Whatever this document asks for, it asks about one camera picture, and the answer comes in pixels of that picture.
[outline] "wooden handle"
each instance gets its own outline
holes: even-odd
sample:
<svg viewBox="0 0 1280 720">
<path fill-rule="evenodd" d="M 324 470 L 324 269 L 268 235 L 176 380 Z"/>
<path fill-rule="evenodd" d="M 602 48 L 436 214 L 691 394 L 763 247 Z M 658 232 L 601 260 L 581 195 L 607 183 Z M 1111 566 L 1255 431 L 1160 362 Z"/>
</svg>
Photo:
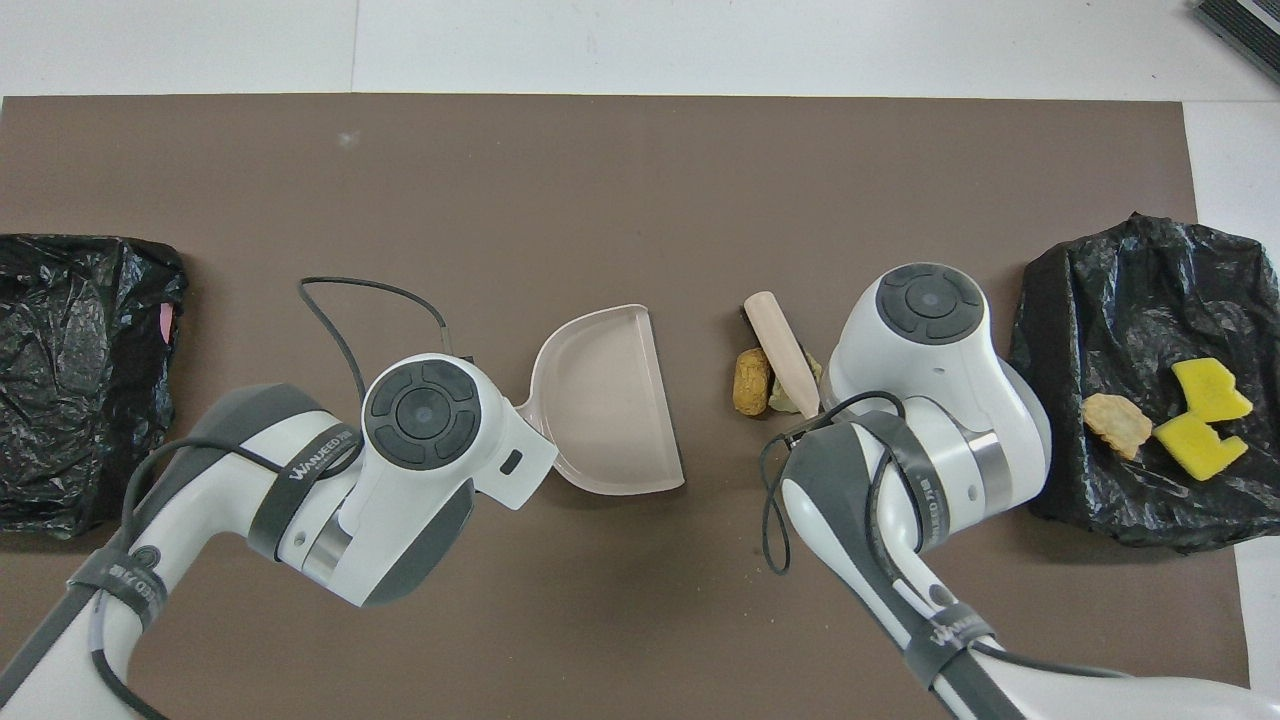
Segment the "wooden handle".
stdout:
<svg viewBox="0 0 1280 720">
<path fill-rule="evenodd" d="M 756 292 L 746 299 L 742 309 L 751 320 L 755 337 L 760 340 L 760 347 L 769 359 L 773 374 L 782 383 L 782 389 L 787 391 L 805 419 L 817 418 L 818 383 L 814 382 L 809 361 L 778 306 L 778 299 L 769 291 Z"/>
</svg>

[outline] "trash bag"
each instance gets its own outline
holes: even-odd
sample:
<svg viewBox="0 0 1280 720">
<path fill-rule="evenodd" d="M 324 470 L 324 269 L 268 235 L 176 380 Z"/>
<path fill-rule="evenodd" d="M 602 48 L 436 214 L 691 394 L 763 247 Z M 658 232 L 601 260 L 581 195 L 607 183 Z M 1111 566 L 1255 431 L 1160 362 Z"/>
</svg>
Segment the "trash bag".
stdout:
<svg viewBox="0 0 1280 720">
<path fill-rule="evenodd" d="M 1189 553 L 1280 532 L 1280 313 L 1262 246 L 1204 225 L 1133 215 L 1057 245 L 1027 266 L 1010 364 L 1044 404 L 1053 459 L 1034 515 L 1126 546 Z M 1134 461 L 1084 425 L 1093 393 L 1132 400 L 1155 423 L 1187 411 L 1174 363 L 1216 357 L 1253 402 L 1219 436 L 1249 446 L 1197 482 L 1148 439 Z"/>
<path fill-rule="evenodd" d="M 0 234 L 0 530 L 68 538 L 119 515 L 173 421 L 186 287 L 165 245 Z"/>
</svg>

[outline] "yellow foam piece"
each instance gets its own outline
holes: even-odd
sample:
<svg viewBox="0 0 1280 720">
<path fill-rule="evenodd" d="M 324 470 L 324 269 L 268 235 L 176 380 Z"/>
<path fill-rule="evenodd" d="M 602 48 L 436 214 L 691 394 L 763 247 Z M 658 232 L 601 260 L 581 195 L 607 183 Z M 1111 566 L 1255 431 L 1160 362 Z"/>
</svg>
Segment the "yellow foam piece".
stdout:
<svg viewBox="0 0 1280 720">
<path fill-rule="evenodd" d="M 1183 413 L 1158 425 L 1151 434 L 1156 436 L 1190 477 L 1201 482 L 1225 470 L 1249 448 L 1235 436 L 1221 439 L 1208 423 L 1193 413 Z"/>
<path fill-rule="evenodd" d="M 1183 386 L 1187 409 L 1206 423 L 1234 420 L 1253 410 L 1249 398 L 1235 389 L 1235 375 L 1215 357 L 1174 363 L 1174 374 Z"/>
</svg>

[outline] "white robotic arm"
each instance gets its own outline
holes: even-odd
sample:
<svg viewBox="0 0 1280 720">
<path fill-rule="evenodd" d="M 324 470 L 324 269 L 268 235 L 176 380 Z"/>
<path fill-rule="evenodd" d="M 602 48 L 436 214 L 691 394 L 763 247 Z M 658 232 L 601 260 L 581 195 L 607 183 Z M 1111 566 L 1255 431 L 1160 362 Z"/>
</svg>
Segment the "white robotic arm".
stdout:
<svg viewBox="0 0 1280 720">
<path fill-rule="evenodd" d="M 180 450 L 133 524 L 72 578 L 0 675 L 0 719 L 132 717 L 122 700 L 131 693 L 104 682 L 91 650 L 123 674 L 166 592 L 218 533 L 244 536 L 353 605 L 380 605 L 435 568 L 475 491 L 517 509 L 556 457 L 479 369 L 449 355 L 417 355 L 384 372 L 365 396 L 361 425 L 287 384 L 219 401 L 192 436 L 279 470 L 214 447 Z"/>
<path fill-rule="evenodd" d="M 1039 402 L 991 346 L 977 283 L 895 269 L 859 300 L 824 404 L 887 391 L 788 438 L 781 492 L 796 532 L 870 610 L 922 685 L 956 717 L 1277 719 L 1257 693 L 1028 661 L 960 602 L 919 553 L 1033 497 L 1048 468 Z"/>
</svg>

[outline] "circular gray joint cap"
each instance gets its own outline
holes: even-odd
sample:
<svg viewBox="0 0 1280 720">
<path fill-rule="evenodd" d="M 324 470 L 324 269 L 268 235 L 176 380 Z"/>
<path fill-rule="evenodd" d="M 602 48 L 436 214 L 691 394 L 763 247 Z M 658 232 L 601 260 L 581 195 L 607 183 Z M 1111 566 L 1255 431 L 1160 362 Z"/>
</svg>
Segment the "circular gray joint cap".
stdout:
<svg viewBox="0 0 1280 720">
<path fill-rule="evenodd" d="M 982 291 L 952 268 L 933 263 L 904 265 L 884 275 L 876 310 L 884 324 L 920 345 L 947 345 L 982 322 Z"/>
<path fill-rule="evenodd" d="M 389 462 L 407 470 L 434 470 L 453 462 L 480 430 L 475 380 L 444 360 L 401 365 L 369 396 L 369 442 Z"/>
</svg>

